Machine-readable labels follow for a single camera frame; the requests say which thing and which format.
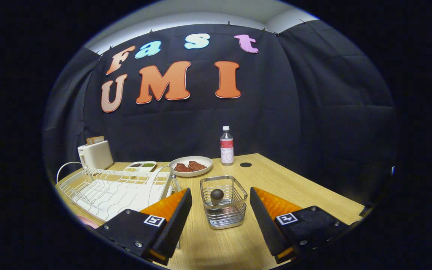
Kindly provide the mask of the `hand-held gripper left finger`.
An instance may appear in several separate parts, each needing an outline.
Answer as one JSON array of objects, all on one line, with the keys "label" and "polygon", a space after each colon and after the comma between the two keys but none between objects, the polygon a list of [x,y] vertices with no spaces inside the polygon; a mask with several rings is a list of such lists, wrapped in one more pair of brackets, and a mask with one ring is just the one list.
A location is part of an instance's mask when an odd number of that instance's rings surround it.
[{"label": "hand-held gripper left finger", "polygon": [[142,259],[166,266],[191,207],[191,190],[185,188],[144,210],[123,210],[95,231]]}]

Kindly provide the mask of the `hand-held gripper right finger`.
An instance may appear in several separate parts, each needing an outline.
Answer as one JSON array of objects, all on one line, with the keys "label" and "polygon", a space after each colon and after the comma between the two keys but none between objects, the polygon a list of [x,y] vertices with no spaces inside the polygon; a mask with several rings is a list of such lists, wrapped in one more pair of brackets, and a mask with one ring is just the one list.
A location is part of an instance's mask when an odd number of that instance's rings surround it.
[{"label": "hand-held gripper right finger", "polygon": [[302,208],[262,189],[250,189],[250,205],[276,263],[300,260],[349,232],[351,225],[318,206]]}]

